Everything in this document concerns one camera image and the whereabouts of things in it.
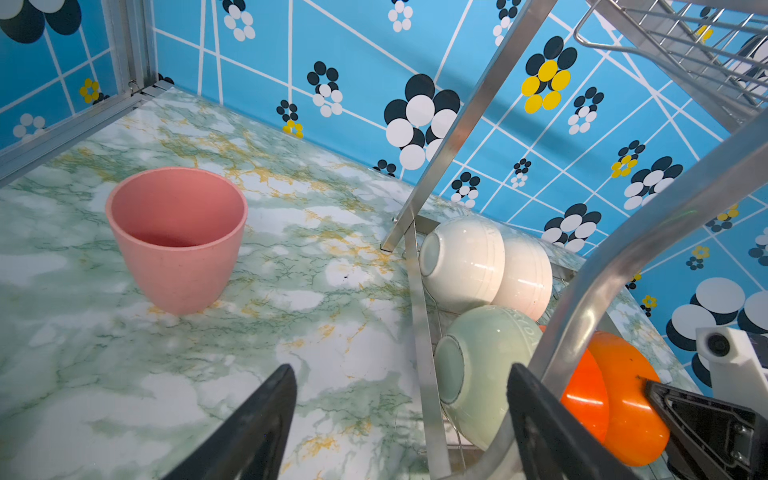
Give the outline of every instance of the white bowl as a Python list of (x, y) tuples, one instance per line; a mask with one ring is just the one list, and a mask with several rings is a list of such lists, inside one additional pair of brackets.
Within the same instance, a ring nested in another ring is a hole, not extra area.
[(508, 410), (512, 364), (527, 365), (541, 339), (536, 322), (487, 305), (454, 320), (435, 349), (440, 401), (453, 425), (486, 450)]
[(552, 267), (536, 240), (504, 238), (504, 278), (493, 305), (506, 306), (538, 320), (552, 296)]
[(424, 286), (439, 307), (464, 313), (488, 305), (504, 275), (504, 240), (488, 219), (456, 217), (437, 226), (422, 243)]

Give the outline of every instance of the green marble surface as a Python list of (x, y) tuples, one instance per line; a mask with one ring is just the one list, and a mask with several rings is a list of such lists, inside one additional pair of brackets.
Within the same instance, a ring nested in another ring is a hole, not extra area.
[[(249, 203), (232, 280), (182, 318), (137, 289), (104, 215), (117, 182), (174, 165)], [(159, 478), (285, 362), (281, 478), (425, 478), (402, 251), (379, 250), (410, 190), (177, 90), (0, 189), (0, 478)], [(696, 388), (629, 293), (609, 313), (663, 381)]]

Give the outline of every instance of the pink cup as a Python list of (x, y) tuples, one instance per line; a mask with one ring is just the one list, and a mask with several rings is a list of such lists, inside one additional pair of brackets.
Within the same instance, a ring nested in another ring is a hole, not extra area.
[(248, 203), (232, 182), (168, 167), (126, 178), (107, 199), (125, 264), (155, 305), (174, 315), (203, 310), (227, 285)]

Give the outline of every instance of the orange plate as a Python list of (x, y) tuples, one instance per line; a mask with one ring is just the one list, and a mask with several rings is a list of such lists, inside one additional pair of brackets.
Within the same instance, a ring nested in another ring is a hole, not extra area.
[(603, 445), (630, 467), (653, 462), (667, 447), (670, 431), (643, 394), (644, 379), (659, 381), (654, 367), (628, 341), (596, 332), (589, 352), (603, 372), (611, 406)]
[[(543, 325), (539, 328), (542, 332), (546, 330)], [(605, 440), (609, 419), (608, 392), (591, 353), (584, 352), (560, 402), (600, 443)]]

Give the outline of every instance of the black and white circle pattern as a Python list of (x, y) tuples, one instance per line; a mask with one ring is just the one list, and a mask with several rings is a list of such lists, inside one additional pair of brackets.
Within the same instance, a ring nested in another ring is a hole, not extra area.
[(712, 375), (710, 374), (709, 360), (699, 356), (699, 354), (696, 353), (690, 361), (690, 367), (694, 371), (696, 377), (701, 380), (704, 385), (708, 387), (712, 386)]
[[(384, 108), (386, 139), (400, 149), (404, 169), (418, 170), (435, 155), (456, 119), (461, 101), (453, 90), (435, 94), (435, 84), (425, 74), (413, 75), (405, 93), (405, 100), (392, 100)], [(426, 133), (422, 132), (427, 125)]]
[(755, 237), (756, 247), (750, 248), (748, 254), (752, 258), (757, 258), (759, 265), (768, 266), (768, 253), (766, 253), (766, 246), (768, 246), (768, 228), (763, 229), (763, 234)]
[(0, 0), (0, 29), (18, 43), (36, 42), (46, 23), (60, 35), (72, 35), (81, 20), (78, 0)]
[(393, 3), (395, 4), (395, 8), (390, 10), (387, 15), (389, 21), (392, 23), (392, 29), (396, 32), (410, 30), (412, 26), (411, 17), (413, 16), (413, 8), (406, 6), (406, 3), (403, 0), (395, 0)]
[(596, 87), (589, 87), (583, 95), (579, 95), (574, 100), (576, 111), (568, 118), (568, 133), (576, 135), (577, 133), (587, 133), (592, 122), (598, 118), (598, 104), (603, 101), (605, 94), (598, 91)]
[(459, 177), (451, 182), (451, 188), (455, 190), (455, 193), (451, 195), (451, 202), (454, 204), (464, 205), (467, 208), (473, 208), (475, 206), (475, 199), (478, 197), (478, 185), (480, 184), (480, 177), (473, 176), (469, 172), (464, 172)]
[(528, 169), (531, 168), (531, 161), (522, 158), (515, 164), (515, 175), (512, 177), (512, 188), (519, 188), (525, 186), (525, 182), (528, 181)]
[(320, 107), (320, 114), (325, 118), (333, 115), (341, 115), (344, 108), (341, 101), (344, 95), (336, 83), (339, 80), (339, 71), (334, 67), (326, 67), (321, 61), (316, 61), (313, 70), (306, 74), (306, 80), (315, 87), (312, 103)]
[(746, 299), (737, 319), (739, 328), (745, 332), (768, 333), (768, 292), (757, 292)]
[(647, 204), (669, 187), (681, 173), (683, 173), (683, 166), (672, 165), (672, 157), (656, 160), (650, 170), (647, 168), (639, 170), (632, 175), (632, 183), (624, 190), (624, 196), (627, 198), (624, 209), (634, 210)]
[[(224, 24), (238, 41), (245, 41), (246, 38), (253, 40), (256, 37), (256, 31), (253, 30), (253, 16), (245, 11), (244, 0), (224, 0), (221, 6), (227, 12), (224, 16)], [(237, 26), (238, 20), (243, 22), (242, 28)]]
[(13, 127), (13, 136), (22, 141), (30, 141), (34, 136), (42, 134), (45, 130), (45, 119), (31, 114), (23, 114), (18, 120), (18, 125)]
[(395, 176), (395, 171), (397, 170), (397, 165), (391, 164), (387, 162), (384, 159), (379, 160), (379, 162), (376, 164), (376, 166), (373, 168), (373, 170), (379, 171), (381, 173), (386, 172), (387, 175), (390, 177)]
[(696, 351), (696, 329), (733, 322), (744, 305), (744, 290), (723, 277), (708, 278), (699, 283), (690, 304), (672, 312), (667, 322), (667, 336), (678, 348)]
[(598, 229), (602, 217), (600, 212), (588, 213), (584, 204), (571, 205), (563, 217), (547, 222), (541, 239), (576, 253), (584, 248), (587, 238)]
[[(752, 38), (744, 42), (741, 49), (738, 51), (738, 55), (745, 58), (750, 58), (754, 61), (762, 62), (765, 65), (768, 62), (768, 38), (764, 35), (754, 35)], [(745, 77), (752, 78), (761, 82), (768, 82), (768, 72), (763, 66), (754, 65), (744, 60), (734, 59), (726, 66)], [(739, 83), (749, 92), (757, 95), (765, 95), (765, 86), (758, 84), (754, 81), (739, 78)]]
[(495, 37), (495, 43), (498, 47), (504, 40), (507, 30), (512, 25), (512, 19), (518, 16), (518, 5), (521, 0), (496, 0), (496, 8), (498, 9), (498, 25), (493, 28), (493, 36)]
[(296, 106), (296, 104), (290, 104), (288, 103), (288, 100), (281, 100), (280, 106), (277, 108), (277, 114), (285, 122), (287, 122), (288, 120), (298, 121), (299, 120), (298, 110), (299, 108)]

